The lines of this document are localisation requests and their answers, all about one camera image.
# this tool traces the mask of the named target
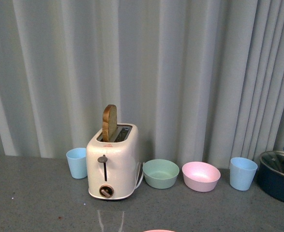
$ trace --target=pink bowl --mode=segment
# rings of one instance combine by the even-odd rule
[[[174,232],[174,231],[166,231],[166,230],[152,230],[152,231],[144,231],[144,232]]]
[[[182,167],[185,184],[198,192],[212,191],[219,178],[220,171],[204,162],[189,162]]]

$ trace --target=bread slice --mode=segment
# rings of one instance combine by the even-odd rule
[[[117,108],[108,105],[103,112],[102,138],[103,142],[110,142],[110,138],[117,130]]]

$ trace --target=cup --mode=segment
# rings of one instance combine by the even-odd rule
[[[74,148],[66,153],[70,172],[73,178],[82,179],[87,176],[86,149]]]
[[[230,161],[230,185],[247,191],[252,184],[258,165],[250,159],[235,157]]]

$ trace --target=glass lid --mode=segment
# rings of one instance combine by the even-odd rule
[[[284,152],[266,151],[260,155],[260,162],[266,167],[284,176]]]

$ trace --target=toaster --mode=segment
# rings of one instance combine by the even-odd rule
[[[133,124],[117,124],[110,142],[103,142],[102,129],[87,145],[89,194],[105,200],[129,197],[140,184],[141,163],[138,129]]]

